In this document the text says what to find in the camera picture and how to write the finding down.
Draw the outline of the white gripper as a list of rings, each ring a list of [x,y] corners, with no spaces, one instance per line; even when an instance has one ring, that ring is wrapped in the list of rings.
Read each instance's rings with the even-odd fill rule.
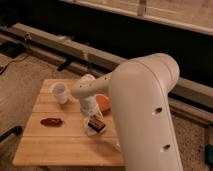
[[[93,116],[99,111],[99,106],[94,96],[87,97],[80,101],[80,111],[86,116]]]

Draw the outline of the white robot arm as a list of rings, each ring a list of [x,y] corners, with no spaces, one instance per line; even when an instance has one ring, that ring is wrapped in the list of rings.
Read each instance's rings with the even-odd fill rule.
[[[183,171],[168,104],[179,66],[156,53],[121,63],[113,72],[74,83],[72,95],[83,109],[86,99],[107,93],[126,171]]]

